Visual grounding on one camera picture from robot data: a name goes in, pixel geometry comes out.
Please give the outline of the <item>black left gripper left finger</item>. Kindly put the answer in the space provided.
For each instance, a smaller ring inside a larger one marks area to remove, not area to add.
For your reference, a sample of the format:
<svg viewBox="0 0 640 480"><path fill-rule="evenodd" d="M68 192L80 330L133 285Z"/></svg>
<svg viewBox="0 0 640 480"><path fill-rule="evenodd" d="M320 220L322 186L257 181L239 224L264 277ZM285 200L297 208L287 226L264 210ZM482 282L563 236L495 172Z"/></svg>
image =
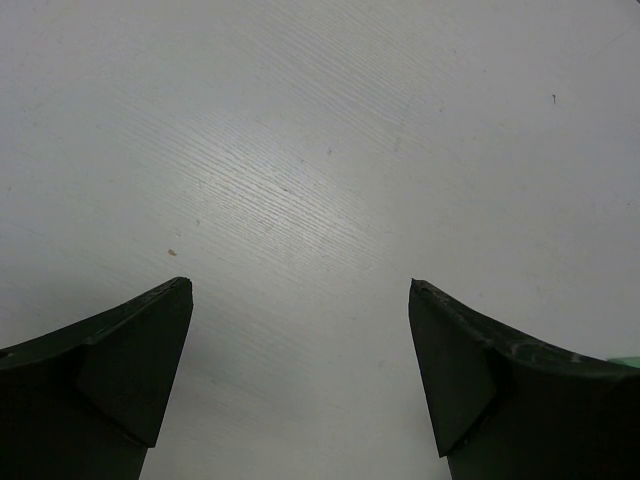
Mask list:
<svg viewBox="0 0 640 480"><path fill-rule="evenodd" d="M2 349L2 478L139 478L159 437L192 311L192 283L176 277Z"/></svg>

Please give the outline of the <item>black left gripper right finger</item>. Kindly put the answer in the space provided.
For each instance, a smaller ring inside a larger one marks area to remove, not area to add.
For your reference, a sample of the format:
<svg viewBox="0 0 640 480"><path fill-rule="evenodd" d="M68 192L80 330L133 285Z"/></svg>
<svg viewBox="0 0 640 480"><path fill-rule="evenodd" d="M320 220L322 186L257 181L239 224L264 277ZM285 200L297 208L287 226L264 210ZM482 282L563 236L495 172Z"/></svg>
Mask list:
<svg viewBox="0 0 640 480"><path fill-rule="evenodd" d="M639 368L568 351L424 280L408 316L438 454L455 479L635 479Z"/></svg>

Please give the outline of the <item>green cylinder block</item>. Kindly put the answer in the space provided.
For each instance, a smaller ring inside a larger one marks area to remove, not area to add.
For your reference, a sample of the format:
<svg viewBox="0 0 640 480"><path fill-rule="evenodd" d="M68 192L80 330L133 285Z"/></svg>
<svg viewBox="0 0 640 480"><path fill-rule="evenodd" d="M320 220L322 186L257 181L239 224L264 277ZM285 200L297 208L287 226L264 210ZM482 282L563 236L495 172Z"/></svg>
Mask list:
<svg viewBox="0 0 640 480"><path fill-rule="evenodd" d="M618 358L610 358L608 362L614 363L617 365L625 365L633 368L640 368L640 357L618 357Z"/></svg>

